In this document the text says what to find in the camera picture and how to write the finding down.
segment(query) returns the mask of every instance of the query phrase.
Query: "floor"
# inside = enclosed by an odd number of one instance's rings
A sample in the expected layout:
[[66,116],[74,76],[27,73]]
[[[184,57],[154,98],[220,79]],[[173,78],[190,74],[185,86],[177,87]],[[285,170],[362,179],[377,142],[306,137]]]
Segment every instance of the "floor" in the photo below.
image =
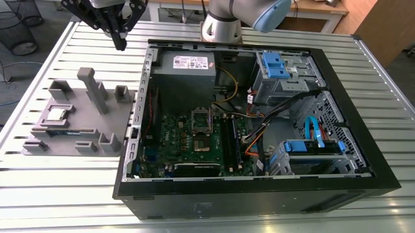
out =
[[[49,51],[62,33],[66,23],[71,17],[71,14],[63,9],[62,11],[54,10],[54,5],[49,1],[35,1],[38,10],[45,19],[42,25],[30,28],[34,39],[38,43],[37,51],[26,56],[13,56],[5,50],[3,46],[0,44],[0,61],[3,65],[14,62],[42,62],[46,59]],[[0,2],[0,12],[9,11],[5,3]],[[188,23],[198,23],[202,19],[201,15],[196,15],[190,11],[185,11],[185,15],[189,16]],[[147,11],[143,13],[141,20],[149,20]],[[181,12],[176,10],[159,10],[159,20],[165,22],[180,22]],[[37,64],[19,64],[5,69],[6,80],[7,77],[13,77],[13,83],[6,85],[0,82],[0,129],[1,124],[7,120],[9,115],[15,107],[14,104],[1,106],[5,103],[17,101],[37,73],[39,65]],[[408,58],[404,53],[401,53],[393,62],[386,67],[386,72],[397,83],[402,93],[406,95],[412,104],[415,104],[415,56]]]

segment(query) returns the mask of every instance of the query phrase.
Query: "yellow cable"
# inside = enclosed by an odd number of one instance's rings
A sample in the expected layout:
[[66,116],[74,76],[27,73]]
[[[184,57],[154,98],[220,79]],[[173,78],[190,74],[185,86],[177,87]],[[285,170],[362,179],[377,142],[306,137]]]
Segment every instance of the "yellow cable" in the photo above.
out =
[[249,149],[253,146],[254,142],[258,140],[260,136],[264,134],[265,130],[262,132],[260,132],[260,134],[257,135],[256,139],[252,141],[250,145],[248,146],[245,153],[249,153]]
[[226,72],[222,68],[216,67],[216,69],[220,69],[222,72],[225,72],[225,74],[232,78],[233,83],[234,83],[233,95],[232,95],[229,98],[224,99],[224,100],[220,100],[220,101],[214,101],[214,102],[213,102],[213,103],[224,103],[224,102],[226,102],[228,100],[230,100],[230,99],[236,96],[236,93],[237,93],[237,81],[236,81],[236,78],[233,77],[233,75],[230,75],[230,73]]

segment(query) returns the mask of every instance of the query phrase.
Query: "wire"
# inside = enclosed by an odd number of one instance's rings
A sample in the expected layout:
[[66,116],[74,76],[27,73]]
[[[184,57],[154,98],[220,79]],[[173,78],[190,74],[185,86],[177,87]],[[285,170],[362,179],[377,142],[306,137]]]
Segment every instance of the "wire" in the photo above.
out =
[[172,8],[169,8],[167,10],[172,11],[172,12],[180,12],[181,11],[181,10],[176,10],[174,11]]
[[181,13],[181,21],[185,24],[186,22],[186,17],[185,17],[185,12],[184,12],[184,0],[181,0],[181,9],[182,9],[182,13]]
[[254,142],[258,140],[258,138],[261,137],[261,135],[264,134],[265,130],[262,130],[262,132],[260,132],[260,134],[256,136],[256,138],[253,139],[252,143],[249,144],[248,148],[245,149],[245,154],[249,152],[250,147],[253,146]]
[[224,99],[224,100],[220,100],[220,101],[214,101],[213,103],[224,103],[226,102],[228,100],[230,100],[234,96],[236,96],[236,93],[237,93],[237,81],[236,81],[236,78],[233,77],[233,75],[230,75],[230,73],[228,71],[225,71],[222,68],[220,67],[216,67],[216,69],[221,70],[222,72],[225,72],[225,74],[232,78],[233,80],[233,83],[234,83],[234,91],[233,91],[233,94],[230,95],[229,98]]
[[[169,10],[170,9],[166,9],[166,8],[162,8],[170,15],[172,15],[172,17],[178,17],[177,15],[174,15]],[[189,18],[192,15],[193,15],[193,13],[194,13],[194,11],[192,11],[189,14],[188,14],[188,16],[186,16],[186,18]]]
[[42,63],[39,63],[39,62],[15,62],[15,63],[7,64],[7,65],[5,65],[2,67],[6,68],[6,67],[10,67],[10,66],[14,66],[14,65],[18,65],[18,64],[38,64],[38,65],[42,65]]
[[293,0],[293,4],[294,4],[294,7],[296,7],[296,11],[293,12],[293,18],[297,18],[297,16],[298,16],[298,4],[297,4],[297,0]]
[[249,113],[249,109],[250,109],[252,106],[253,106],[253,104],[250,104],[250,103],[249,103],[249,105],[246,106],[246,115],[254,117],[256,114]]
[[11,105],[11,104],[14,104],[14,103],[17,103],[19,100],[17,100],[17,101],[14,101],[14,102],[10,102],[10,103],[3,103],[3,104],[0,104],[0,107],[2,107],[2,106],[7,106],[7,105]]
[[2,65],[2,62],[0,61],[0,65],[1,65],[1,74],[2,74],[2,81],[3,81],[3,83],[6,84],[6,85],[9,85],[9,84],[11,84],[11,82],[13,81],[6,81],[5,80],[5,74],[3,74],[3,68],[6,68],[6,67],[10,67],[10,66],[14,66],[14,65],[18,65],[18,64],[38,64],[38,65],[42,65],[42,63],[39,63],[39,62],[14,62],[14,63],[11,63],[11,64],[7,64],[7,65]]
[[248,116],[245,114],[241,114],[241,113],[234,113],[234,112],[230,112],[228,111],[226,109],[224,109],[217,103],[213,102],[213,105],[218,108],[220,111],[222,111],[224,113],[228,113],[228,114],[234,114],[234,115],[240,115],[242,117],[249,117],[249,118],[256,118],[254,116]]
[[3,74],[3,65],[2,62],[0,61],[0,66],[1,66],[1,75],[2,75],[2,81],[6,85],[11,84],[13,81],[6,81],[5,80],[5,74]]
[[201,0],[201,8],[202,8],[202,16],[204,18],[206,18],[208,14],[206,14],[206,7],[205,7],[205,1]]
[[318,129],[320,129],[320,131],[321,131],[322,140],[328,140],[328,136],[326,136],[326,133],[325,133],[325,131],[324,131],[324,129],[322,129],[321,124],[318,124]]

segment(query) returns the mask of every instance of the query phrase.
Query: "metal table surface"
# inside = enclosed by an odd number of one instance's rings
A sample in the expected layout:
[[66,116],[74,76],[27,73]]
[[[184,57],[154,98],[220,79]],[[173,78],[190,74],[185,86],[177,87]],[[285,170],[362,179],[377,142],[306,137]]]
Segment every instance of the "metal table surface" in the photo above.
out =
[[413,232],[415,121],[408,104],[365,46],[349,36],[242,30],[249,44],[324,50],[366,123],[401,188],[329,213],[139,221],[111,199],[118,158],[43,157],[19,154],[29,129],[50,97],[54,79],[71,87],[77,69],[93,67],[106,88],[135,90],[146,39],[198,40],[198,25],[139,22],[127,49],[83,23],[70,22],[0,132],[0,231],[78,232]]

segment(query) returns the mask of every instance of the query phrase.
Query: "ram slot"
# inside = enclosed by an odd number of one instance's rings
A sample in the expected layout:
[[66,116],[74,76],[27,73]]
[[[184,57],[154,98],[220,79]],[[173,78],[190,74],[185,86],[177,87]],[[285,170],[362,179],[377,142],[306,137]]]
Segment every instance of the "ram slot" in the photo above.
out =
[[220,121],[220,137],[221,137],[221,145],[222,145],[222,161],[226,172],[234,172],[237,169],[237,157],[236,155],[236,142],[234,142],[234,132],[232,126],[232,119],[222,118]]

